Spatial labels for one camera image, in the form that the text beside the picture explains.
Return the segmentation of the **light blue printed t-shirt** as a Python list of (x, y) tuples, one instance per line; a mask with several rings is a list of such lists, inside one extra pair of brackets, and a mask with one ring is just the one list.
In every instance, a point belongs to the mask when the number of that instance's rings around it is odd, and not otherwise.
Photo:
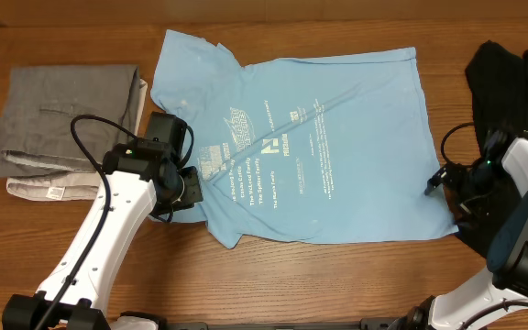
[(243, 66), (222, 45), (166, 33), (153, 102), (184, 120), (203, 222), (241, 237), (345, 244), (457, 231), (442, 190), (414, 48)]

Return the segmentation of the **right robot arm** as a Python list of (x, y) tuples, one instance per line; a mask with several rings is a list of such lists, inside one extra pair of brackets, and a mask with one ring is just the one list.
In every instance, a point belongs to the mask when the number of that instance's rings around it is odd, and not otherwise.
[(502, 317), (528, 309), (528, 135), (508, 147), (502, 167), (521, 200), (497, 235), (487, 267), (455, 290), (430, 297), (387, 329), (483, 329)]

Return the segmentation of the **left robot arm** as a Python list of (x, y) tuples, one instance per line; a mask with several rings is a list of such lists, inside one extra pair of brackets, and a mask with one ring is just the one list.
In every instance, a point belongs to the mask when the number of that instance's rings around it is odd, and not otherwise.
[(14, 294), (5, 306), (5, 330), (162, 329), (163, 319), (124, 313), (105, 317), (116, 274), (142, 222), (169, 222), (176, 211), (202, 201), (197, 170), (180, 142), (135, 139), (118, 144), (95, 166), (102, 182), (77, 235), (51, 274), (31, 295)]

